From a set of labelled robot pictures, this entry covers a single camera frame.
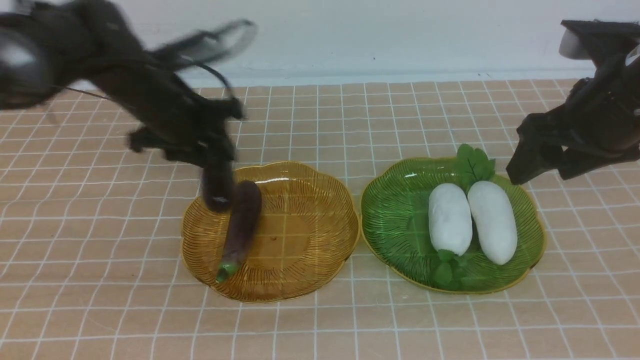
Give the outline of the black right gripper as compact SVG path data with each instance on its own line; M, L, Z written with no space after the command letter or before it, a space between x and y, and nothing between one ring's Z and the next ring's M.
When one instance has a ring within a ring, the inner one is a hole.
M571 180L606 166L639 159L639 59L617 55L581 79L565 102L528 114L506 166L513 185L557 170Z

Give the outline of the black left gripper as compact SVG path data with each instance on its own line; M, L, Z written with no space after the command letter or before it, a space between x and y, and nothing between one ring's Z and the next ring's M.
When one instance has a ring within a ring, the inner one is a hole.
M93 64L90 82L140 121L127 136L131 151L162 150L169 161L198 167L235 159L226 121L245 114L233 91L205 98L162 64Z

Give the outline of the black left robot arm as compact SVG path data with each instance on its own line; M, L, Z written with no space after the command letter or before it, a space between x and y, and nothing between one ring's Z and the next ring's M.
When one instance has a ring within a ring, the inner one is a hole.
M41 105L84 80L142 123L129 134L134 152L160 149L170 161L198 167L235 160L226 121L244 117L242 103L233 92L205 98L178 72L205 69L230 91L208 63L244 50L256 34L254 22L233 20L146 50L112 1L13 4L12 12L1 14L2 110Z

